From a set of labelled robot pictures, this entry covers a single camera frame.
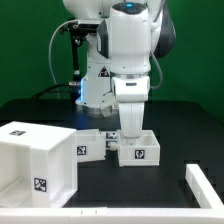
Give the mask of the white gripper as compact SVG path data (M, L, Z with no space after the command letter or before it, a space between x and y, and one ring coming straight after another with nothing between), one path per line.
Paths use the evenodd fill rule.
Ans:
M125 138L139 138L142 132L144 102L119 104L121 131Z

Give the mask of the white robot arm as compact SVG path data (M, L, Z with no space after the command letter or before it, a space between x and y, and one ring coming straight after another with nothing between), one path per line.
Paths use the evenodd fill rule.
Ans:
M168 54L176 39L167 0L62 1L79 24L96 26L97 51L110 61L121 133L126 139L139 138L152 88L150 61Z

